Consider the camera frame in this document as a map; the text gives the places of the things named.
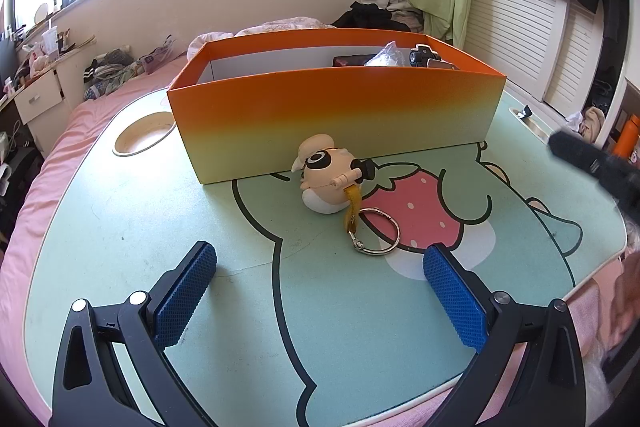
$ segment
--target louvered door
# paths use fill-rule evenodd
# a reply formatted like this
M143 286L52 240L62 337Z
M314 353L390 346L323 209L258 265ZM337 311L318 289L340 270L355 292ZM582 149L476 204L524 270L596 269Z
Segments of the louvered door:
M573 0L471 0L464 49L568 115L582 108L602 42L585 12Z

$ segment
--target person's hand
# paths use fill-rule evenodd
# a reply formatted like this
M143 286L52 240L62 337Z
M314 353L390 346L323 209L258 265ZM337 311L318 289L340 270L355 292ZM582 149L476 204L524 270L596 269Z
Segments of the person's hand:
M627 330L640 319L640 252L626 257L622 266L611 302L609 347L619 344Z

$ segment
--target pink bed sheet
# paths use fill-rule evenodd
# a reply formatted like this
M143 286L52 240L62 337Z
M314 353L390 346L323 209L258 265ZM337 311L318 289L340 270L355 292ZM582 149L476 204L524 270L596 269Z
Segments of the pink bed sheet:
M117 92L79 105L70 123L47 157L18 214L11 242L0 269L0 362L15 388L33 413L46 425L50 409L37 391L28 369L24 350L24 313L31 275L42 239L60 198L82 159L111 118L133 100L167 86L185 65L180 57L150 75L128 82ZM598 330L600 292L594 282L587 283L569 302L574 317L580 349L590 349ZM483 418L498 412L513 381L522 357L518 349ZM418 427L438 408L447 396L445 391L404 412L381 420L377 427Z

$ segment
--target keychain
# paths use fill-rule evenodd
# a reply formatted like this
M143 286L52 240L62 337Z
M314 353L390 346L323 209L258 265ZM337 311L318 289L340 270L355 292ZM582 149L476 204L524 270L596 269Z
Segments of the keychain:
M379 208L362 208L360 184L373 180L376 166L372 160L358 160L347 149L335 148L334 139L327 134L307 138L298 148L298 157L291 172L302 170L302 201L320 214L334 214L348 208L344 216L344 229L356 250L368 255L384 255L400 243L400 227L396 220ZM382 250L365 248L356 237L358 216L373 212L385 217L396 227L396 240Z

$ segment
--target blue textured pad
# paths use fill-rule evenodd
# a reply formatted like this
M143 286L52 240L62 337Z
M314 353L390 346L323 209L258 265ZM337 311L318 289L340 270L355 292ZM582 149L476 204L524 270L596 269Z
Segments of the blue textured pad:
M209 244L191 261L156 313L156 346L175 346L216 273L216 250Z
M486 321L474 296L436 247L425 250L422 269L462 343L480 353L487 338Z

